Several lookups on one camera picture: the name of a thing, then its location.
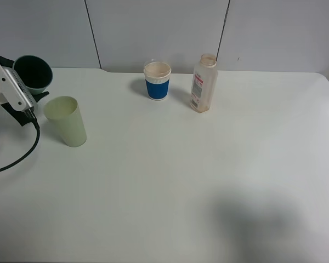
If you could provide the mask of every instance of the bottle label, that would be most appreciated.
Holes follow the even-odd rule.
[[[196,108],[200,104],[201,93],[202,93],[203,80],[201,75],[197,72],[194,73],[194,83],[192,84],[191,91],[191,104],[193,104]]]

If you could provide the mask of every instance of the pale green cup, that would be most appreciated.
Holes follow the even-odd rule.
[[[44,115],[70,147],[81,146],[87,140],[81,112],[76,99],[61,96],[44,107]]]

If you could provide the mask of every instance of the blue paper cup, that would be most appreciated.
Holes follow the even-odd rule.
[[[168,93],[171,67],[164,62],[149,61],[144,66],[148,95],[152,100],[163,100]]]

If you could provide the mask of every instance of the cup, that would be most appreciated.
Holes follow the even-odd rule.
[[[50,66],[37,56],[21,56],[15,60],[12,68],[33,95],[42,93],[53,80]]]
[[[44,107],[44,115],[51,122],[63,141],[70,147],[81,146],[87,140],[81,112],[76,99],[61,96]]]
[[[163,100],[167,96],[171,71],[171,67],[162,61],[151,60],[145,63],[146,87],[152,100]]]

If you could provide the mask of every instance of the black power cord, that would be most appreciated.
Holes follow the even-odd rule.
[[[3,167],[3,168],[0,168],[0,172],[1,171],[5,171],[13,166],[15,166],[16,164],[22,162],[28,155],[30,155],[34,149],[37,147],[38,145],[38,142],[39,142],[39,138],[40,138],[40,127],[39,127],[39,124],[38,124],[38,120],[37,118],[35,117],[33,111],[31,109],[28,109],[25,111],[25,113],[27,114],[27,116],[30,118],[31,122],[33,123],[35,129],[37,130],[37,136],[35,138],[35,142],[33,144],[33,146],[29,149],[29,151],[26,152],[25,155],[23,155],[21,158],[19,158],[17,161]]]

